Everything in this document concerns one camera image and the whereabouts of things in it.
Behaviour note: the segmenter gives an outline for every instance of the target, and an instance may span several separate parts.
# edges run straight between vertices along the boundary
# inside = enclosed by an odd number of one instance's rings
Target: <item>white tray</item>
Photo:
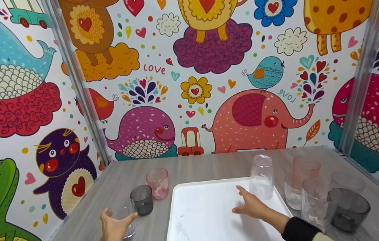
[[[264,221],[237,215],[231,209],[243,204],[235,187],[248,190],[249,177],[182,183],[174,187],[167,241],[281,241],[280,233]],[[274,187],[264,203],[292,217]]]

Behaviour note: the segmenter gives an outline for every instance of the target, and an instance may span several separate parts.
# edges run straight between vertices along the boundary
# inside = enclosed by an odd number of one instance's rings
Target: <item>blue flower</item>
[[[293,7],[298,0],[255,0],[258,8],[254,12],[256,19],[262,19],[262,26],[280,26],[284,23],[284,17],[293,15]]]

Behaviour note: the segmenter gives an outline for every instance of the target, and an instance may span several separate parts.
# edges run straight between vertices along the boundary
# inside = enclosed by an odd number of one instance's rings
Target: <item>black sleeve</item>
[[[286,241],[312,241],[319,232],[322,232],[319,228],[293,217],[287,222],[281,237]]]

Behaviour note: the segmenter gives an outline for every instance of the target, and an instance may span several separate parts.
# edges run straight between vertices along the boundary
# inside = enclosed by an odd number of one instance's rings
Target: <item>orange leaf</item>
[[[309,140],[313,139],[320,130],[320,119],[318,119],[307,131],[307,135],[305,137],[305,140],[308,142]]]

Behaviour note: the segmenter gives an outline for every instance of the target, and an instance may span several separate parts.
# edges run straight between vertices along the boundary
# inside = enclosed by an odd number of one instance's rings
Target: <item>cartoon car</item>
[[[21,23],[24,27],[30,24],[40,25],[42,28],[48,28],[47,15],[42,11],[37,0],[3,0],[9,9],[13,23]]]
[[[182,129],[182,145],[184,146],[177,148],[179,156],[204,154],[204,149],[200,145],[200,132],[198,128]]]

